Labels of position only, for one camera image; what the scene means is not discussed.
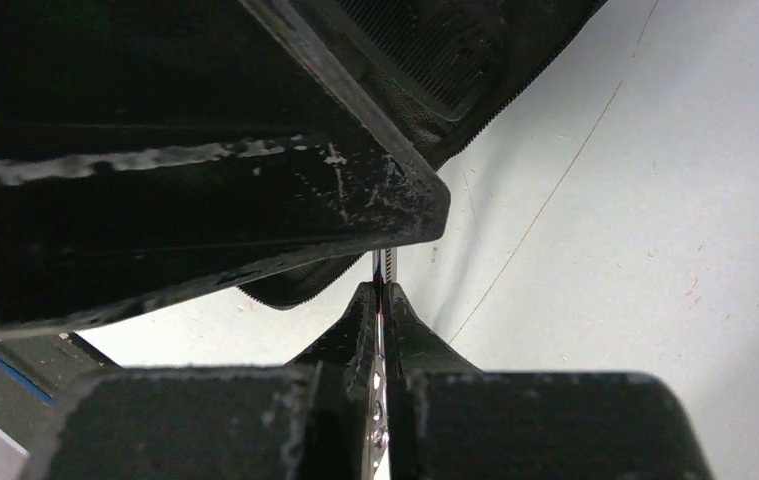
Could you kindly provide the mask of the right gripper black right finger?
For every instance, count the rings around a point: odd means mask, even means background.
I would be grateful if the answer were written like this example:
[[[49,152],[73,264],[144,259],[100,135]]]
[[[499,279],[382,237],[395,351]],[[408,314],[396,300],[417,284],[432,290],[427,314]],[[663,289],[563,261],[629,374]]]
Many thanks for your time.
[[[429,402],[424,396],[431,374],[475,373],[461,356],[416,314],[398,283],[382,290],[387,374],[389,462],[392,479],[422,479],[421,443]]]

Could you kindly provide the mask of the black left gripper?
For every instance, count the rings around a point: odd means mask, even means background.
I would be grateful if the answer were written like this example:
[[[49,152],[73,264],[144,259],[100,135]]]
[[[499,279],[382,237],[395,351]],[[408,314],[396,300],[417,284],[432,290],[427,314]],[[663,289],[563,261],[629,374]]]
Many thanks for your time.
[[[449,206],[290,1],[0,1],[0,339],[431,241]]]

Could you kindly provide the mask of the silver thinning scissors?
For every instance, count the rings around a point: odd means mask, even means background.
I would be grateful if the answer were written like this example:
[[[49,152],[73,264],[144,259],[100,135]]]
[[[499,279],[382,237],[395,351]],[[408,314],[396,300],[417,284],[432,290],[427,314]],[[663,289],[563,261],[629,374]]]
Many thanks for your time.
[[[387,368],[385,348],[385,314],[383,301],[389,287],[396,281],[397,249],[387,248],[372,253],[372,286],[374,302],[374,359],[370,384],[370,420],[366,436],[367,479],[374,479],[381,469],[390,442],[387,413]]]

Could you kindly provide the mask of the black zippered tool case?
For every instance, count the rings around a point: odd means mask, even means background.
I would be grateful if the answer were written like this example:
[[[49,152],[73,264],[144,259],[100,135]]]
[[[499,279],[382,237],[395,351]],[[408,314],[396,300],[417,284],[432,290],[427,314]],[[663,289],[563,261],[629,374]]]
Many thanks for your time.
[[[422,243],[443,233],[449,197],[435,171],[463,150],[557,57],[599,10],[597,1],[288,1],[358,92],[374,101],[370,124],[391,123],[406,148],[360,145],[339,177],[311,180],[319,166],[290,168],[275,189],[289,200],[344,195],[346,227],[295,238],[278,257],[220,274],[264,305],[289,309],[322,292],[366,251]]]

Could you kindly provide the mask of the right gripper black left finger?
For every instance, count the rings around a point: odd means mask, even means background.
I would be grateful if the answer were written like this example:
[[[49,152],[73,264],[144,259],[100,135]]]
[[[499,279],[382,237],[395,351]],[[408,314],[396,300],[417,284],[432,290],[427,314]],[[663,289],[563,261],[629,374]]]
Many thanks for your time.
[[[343,314],[289,365],[289,479],[370,479],[378,297],[359,284]]]

